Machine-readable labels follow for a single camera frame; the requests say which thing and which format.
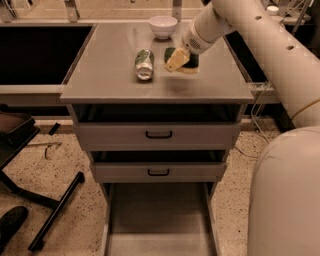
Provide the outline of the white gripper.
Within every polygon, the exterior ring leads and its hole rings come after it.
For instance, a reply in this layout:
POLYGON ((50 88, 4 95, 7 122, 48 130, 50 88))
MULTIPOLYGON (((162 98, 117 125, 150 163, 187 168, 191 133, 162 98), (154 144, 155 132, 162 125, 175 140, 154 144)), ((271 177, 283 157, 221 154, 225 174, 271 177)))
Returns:
POLYGON ((164 67, 169 72, 196 74, 199 68, 182 67, 190 60, 190 53, 200 55, 207 51, 217 40, 234 31, 225 18, 220 16, 209 3, 189 24, 181 39, 182 47, 165 50, 164 67))

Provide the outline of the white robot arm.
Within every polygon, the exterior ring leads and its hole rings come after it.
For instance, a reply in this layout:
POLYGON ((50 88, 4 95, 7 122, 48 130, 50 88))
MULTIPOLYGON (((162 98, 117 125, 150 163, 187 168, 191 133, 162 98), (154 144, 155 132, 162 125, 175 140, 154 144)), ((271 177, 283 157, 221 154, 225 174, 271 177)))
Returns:
POLYGON ((320 256, 320 60, 260 0, 202 0, 203 10, 166 61, 173 72, 235 30, 294 127, 271 141, 251 180, 247 256, 320 256))

